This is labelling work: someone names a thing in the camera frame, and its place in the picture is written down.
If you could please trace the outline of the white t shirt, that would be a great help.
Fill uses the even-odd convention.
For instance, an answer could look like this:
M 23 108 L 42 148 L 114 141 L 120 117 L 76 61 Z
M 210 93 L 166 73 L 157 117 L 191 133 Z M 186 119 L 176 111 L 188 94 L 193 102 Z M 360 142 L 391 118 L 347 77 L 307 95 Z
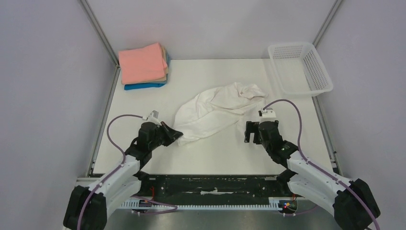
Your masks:
M 208 138 L 228 128 L 253 109 L 263 106 L 267 97 L 258 85 L 240 82 L 197 94 L 175 114 L 173 128 L 183 133 L 178 145 Z

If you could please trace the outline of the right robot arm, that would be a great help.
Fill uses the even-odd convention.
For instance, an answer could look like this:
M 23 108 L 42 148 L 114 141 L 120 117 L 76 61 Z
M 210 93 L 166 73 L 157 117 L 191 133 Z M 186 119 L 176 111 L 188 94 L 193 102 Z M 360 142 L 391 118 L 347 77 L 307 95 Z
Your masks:
M 368 184 L 328 172 L 306 158 L 297 145 L 282 138 L 278 125 L 277 120 L 247 121 L 244 139 L 248 143 L 253 135 L 253 142 L 285 168 L 278 176 L 277 191 L 310 200 L 331 214 L 343 230 L 365 230 L 376 224 L 381 212 Z

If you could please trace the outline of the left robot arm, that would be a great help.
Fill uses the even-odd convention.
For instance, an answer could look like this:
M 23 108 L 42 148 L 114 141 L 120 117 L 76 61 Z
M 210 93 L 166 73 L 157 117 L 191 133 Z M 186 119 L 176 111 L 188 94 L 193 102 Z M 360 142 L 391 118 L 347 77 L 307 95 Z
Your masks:
M 152 151 L 169 146 L 183 133 L 164 122 L 144 122 L 123 159 L 115 168 L 87 186 L 77 185 L 71 192 L 63 225 L 70 230 L 102 230 L 111 214 L 129 197 L 146 195 L 150 182 L 136 174 L 152 158 Z

